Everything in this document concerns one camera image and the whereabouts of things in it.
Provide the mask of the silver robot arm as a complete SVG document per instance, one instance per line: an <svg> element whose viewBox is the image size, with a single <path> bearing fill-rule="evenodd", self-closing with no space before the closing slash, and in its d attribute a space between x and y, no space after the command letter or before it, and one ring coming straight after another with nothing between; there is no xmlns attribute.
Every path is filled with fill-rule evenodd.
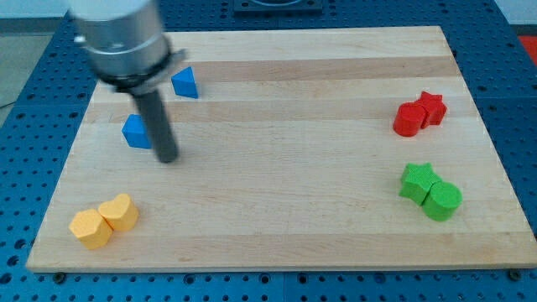
<svg viewBox="0 0 537 302"><path fill-rule="evenodd" d="M164 34L155 0L69 0L90 66L118 92L150 93L187 57Z"/></svg>

